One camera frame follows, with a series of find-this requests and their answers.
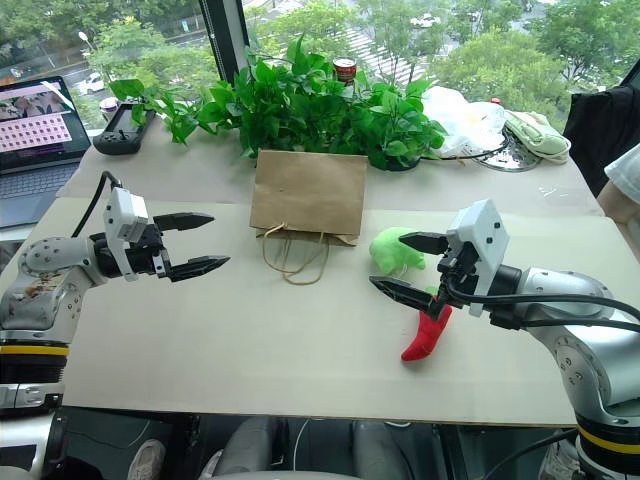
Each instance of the white plastic bag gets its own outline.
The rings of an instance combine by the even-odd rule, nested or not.
[[[448,135],[434,153],[442,158],[480,155],[504,142],[504,108],[495,103],[469,103],[451,88],[435,86],[422,96],[424,114],[437,120]]]

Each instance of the black controller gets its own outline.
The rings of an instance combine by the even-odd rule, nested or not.
[[[143,125],[137,125],[131,118],[133,105],[132,103],[120,105],[104,132],[93,137],[93,146],[96,150],[107,155],[125,155],[140,150],[142,137],[155,112],[146,110],[144,112],[146,121]]]

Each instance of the shoe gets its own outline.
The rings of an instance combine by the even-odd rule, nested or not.
[[[147,440],[129,465],[127,480],[158,480],[166,449],[158,440]]]
[[[207,464],[202,469],[202,472],[200,472],[198,480],[209,480],[210,478],[213,478],[213,471],[216,469],[216,465],[218,464],[218,460],[220,460],[221,456],[222,450],[218,450],[213,454],[213,456],[209,459]]]

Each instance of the green cloth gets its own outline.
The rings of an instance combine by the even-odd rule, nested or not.
[[[424,254],[398,240],[398,237],[416,230],[404,227],[391,227],[380,232],[369,245],[369,253],[385,275],[401,270],[406,265],[424,270],[427,263]]]

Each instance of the white sleeve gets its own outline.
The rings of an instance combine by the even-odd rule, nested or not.
[[[618,190],[640,204],[640,144],[607,165],[604,173]]]

